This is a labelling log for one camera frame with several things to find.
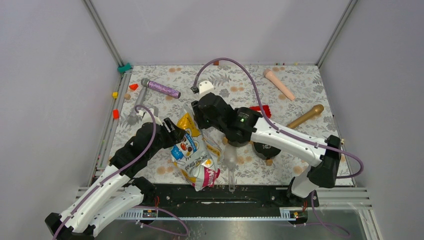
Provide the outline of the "cat food bag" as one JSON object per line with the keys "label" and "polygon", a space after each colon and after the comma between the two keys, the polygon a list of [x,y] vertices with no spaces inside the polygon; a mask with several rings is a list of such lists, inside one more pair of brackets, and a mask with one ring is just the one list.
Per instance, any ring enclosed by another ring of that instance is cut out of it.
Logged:
{"label": "cat food bag", "polygon": [[221,173],[221,149],[203,135],[187,104],[183,106],[176,126],[185,134],[170,151],[173,164],[195,191],[213,187]]}

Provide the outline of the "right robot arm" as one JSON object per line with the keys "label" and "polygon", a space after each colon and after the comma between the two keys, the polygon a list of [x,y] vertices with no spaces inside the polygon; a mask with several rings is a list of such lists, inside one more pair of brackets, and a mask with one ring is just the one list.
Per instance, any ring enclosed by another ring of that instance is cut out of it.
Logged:
{"label": "right robot arm", "polygon": [[269,145],[308,163],[307,171],[294,177],[287,191],[287,201],[301,205],[317,188],[336,185],[341,161],[341,139],[313,137],[272,122],[248,107],[232,108],[214,93],[207,93],[191,103],[200,129],[213,127],[223,133],[235,147],[249,142]]}

